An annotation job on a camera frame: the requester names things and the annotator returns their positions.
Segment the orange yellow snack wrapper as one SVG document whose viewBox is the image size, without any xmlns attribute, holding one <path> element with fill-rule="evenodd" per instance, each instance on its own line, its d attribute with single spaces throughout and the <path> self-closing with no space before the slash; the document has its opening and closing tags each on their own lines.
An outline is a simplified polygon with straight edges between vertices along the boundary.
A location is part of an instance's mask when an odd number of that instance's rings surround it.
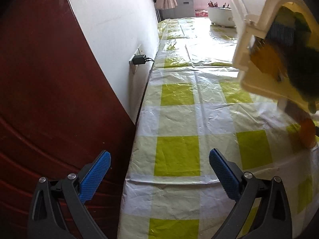
<svg viewBox="0 0 319 239">
<path fill-rule="evenodd" d="M 306 148 L 313 148 L 316 145 L 316 126 L 310 118 L 305 118 L 300 123 L 299 139 Z"/>
</svg>

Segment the dark red wooden door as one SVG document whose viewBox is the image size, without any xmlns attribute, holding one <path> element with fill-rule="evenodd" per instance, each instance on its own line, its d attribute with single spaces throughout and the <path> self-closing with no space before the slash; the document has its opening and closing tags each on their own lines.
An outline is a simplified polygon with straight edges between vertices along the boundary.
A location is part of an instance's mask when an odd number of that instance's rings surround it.
<svg viewBox="0 0 319 239">
<path fill-rule="evenodd" d="M 87 208 L 116 238 L 135 126 L 68 0 L 13 0 L 1 15 L 1 238 L 26 238 L 38 179 L 63 179 L 106 150 Z"/>
</svg>

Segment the green checkered plastic tablecloth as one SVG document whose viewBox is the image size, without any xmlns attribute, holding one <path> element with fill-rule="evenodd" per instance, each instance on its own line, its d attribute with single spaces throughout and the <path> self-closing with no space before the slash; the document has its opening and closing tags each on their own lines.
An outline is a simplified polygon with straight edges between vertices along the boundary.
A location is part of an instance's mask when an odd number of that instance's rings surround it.
<svg viewBox="0 0 319 239">
<path fill-rule="evenodd" d="M 318 149 L 276 101 L 241 89 L 233 28 L 164 20 L 125 178 L 119 238 L 211 238 L 234 206 L 209 164 L 217 148 L 260 179 L 282 178 L 298 236 L 318 209 Z"/>
</svg>

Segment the white round pot container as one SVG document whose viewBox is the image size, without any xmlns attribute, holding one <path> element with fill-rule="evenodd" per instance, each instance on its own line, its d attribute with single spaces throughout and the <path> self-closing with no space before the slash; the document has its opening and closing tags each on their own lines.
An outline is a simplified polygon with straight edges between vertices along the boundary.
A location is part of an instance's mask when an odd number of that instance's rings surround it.
<svg viewBox="0 0 319 239">
<path fill-rule="evenodd" d="M 208 2 L 208 17 L 212 24 L 223 27 L 235 27 L 232 12 L 228 4 L 218 6 L 218 3 Z"/>
</svg>

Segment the grey cabinet by window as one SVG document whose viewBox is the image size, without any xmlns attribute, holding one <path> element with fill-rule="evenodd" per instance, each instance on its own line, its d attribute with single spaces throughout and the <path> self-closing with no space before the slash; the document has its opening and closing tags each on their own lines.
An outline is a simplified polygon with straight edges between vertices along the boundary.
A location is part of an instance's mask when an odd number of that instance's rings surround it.
<svg viewBox="0 0 319 239">
<path fill-rule="evenodd" d="M 176 2 L 177 7 L 160 10 L 160 14 L 164 20 L 195 17 L 194 0 L 176 0 Z"/>
</svg>

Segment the black wall charger plug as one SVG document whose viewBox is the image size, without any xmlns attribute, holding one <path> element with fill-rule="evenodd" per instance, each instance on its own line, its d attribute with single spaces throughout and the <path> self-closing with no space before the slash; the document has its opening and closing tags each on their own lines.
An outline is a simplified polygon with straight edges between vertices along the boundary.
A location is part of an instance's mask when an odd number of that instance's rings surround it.
<svg viewBox="0 0 319 239">
<path fill-rule="evenodd" d="M 154 62 L 154 60 L 152 58 L 147 57 L 146 55 L 142 54 L 142 55 L 135 55 L 132 58 L 132 64 L 134 65 L 144 65 L 147 62 Z"/>
</svg>

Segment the white wall socket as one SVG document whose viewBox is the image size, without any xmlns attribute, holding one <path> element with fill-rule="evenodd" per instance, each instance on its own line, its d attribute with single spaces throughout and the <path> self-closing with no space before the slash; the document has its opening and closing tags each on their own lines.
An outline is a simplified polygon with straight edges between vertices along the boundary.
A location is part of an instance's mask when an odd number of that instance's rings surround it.
<svg viewBox="0 0 319 239">
<path fill-rule="evenodd" d="M 136 73 L 139 66 L 140 57 L 143 54 L 143 46 L 140 44 L 135 50 L 134 54 L 129 59 L 129 67 L 133 74 Z"/>
</svg>

